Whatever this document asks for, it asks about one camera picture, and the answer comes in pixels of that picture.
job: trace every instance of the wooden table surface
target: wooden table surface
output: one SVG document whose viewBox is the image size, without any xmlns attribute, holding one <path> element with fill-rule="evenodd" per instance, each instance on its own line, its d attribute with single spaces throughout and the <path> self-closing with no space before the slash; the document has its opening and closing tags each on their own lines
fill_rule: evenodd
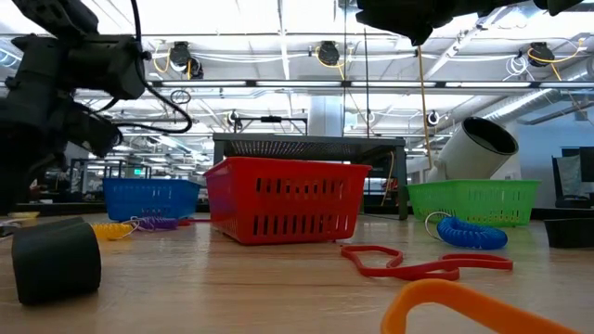
<svg viewBox="0 0 594 334">
<path fill-rule="evenodd" d="M 508 247 L 491 253 L 511 258 L 513 272 L 462 269 L 459 282 L 594 332 L 594 253 L 549 249 L 539 222 L 506 231 Z M 359 275 L 340 256 L 340 244 L 396 248 L 405 252 L 405 264 L 464 252 L 428 237 L 412 220 L 361 216 L 355 236 L 338 244 L 263 247 L 240 246 L 209 225 L 195 225 L 102 241 L 98 293 L 29 308 L 17 299 L 10 244 L 0 243 L 0 333 L 379 333 L 406 282 Z M 384 265 L 387 258 L 364 259 Z M 489 332 L 433 304 L 413 310 L 408 323 L 408 333 Z"/>
</svg>

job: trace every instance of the red plastic basket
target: red plastic basket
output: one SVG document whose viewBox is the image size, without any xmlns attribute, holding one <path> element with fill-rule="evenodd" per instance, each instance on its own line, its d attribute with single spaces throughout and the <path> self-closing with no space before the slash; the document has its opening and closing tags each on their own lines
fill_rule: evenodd
<svg viewBox="0 0 594 334">
<path fill-rule="evenodd" d="M 370 169 L 228 158 L 204 175 L 212 224 L 246 245 L 350 238 Z"/>
</svg>

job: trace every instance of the blue plastic basket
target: blue plastic basket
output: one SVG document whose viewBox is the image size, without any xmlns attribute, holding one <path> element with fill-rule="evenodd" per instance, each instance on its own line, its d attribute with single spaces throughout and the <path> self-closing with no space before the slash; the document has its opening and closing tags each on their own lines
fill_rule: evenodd
<svg viewBox="0 0 594 334">
<path fill-rule="evenodd" d="M 103 191 L 111 220 L 130 217 L 188 217 L 196 211 L 200 185 L 186 180 L 103 179 Z"/>
</svg>

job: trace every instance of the green plastic basket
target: green plastic basket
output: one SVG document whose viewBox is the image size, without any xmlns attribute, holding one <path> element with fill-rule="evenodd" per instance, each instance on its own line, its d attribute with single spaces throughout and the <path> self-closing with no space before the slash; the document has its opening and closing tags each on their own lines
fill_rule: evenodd
<svg viewBox="0 0 594 334">
<path fill-rule="evenodd" d="M 447 212 L 478 225 L 528 225 L 540 181 L 455 180 L 410 185 L 415 217 Z M 437 222 L 438 215 L 430 221 Z"/>
</svg>

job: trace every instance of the blue coiled cord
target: blue coiled cord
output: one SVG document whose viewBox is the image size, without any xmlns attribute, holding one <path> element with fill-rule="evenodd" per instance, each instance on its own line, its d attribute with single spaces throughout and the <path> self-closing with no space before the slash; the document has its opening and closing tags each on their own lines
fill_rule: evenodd
<svg viewBox="0 0 594 334">
<path fill-rule="evenodd" d="M 427 221 L 425 227 L 429 232 Z M 508 243 L 508 236 L 499 229 L 469 224 L 453 216 L 442 219 L 437 225 L 437 233 L 441 240 L 450 245 L 476 250 L 498 250 Z"/>
</svg>

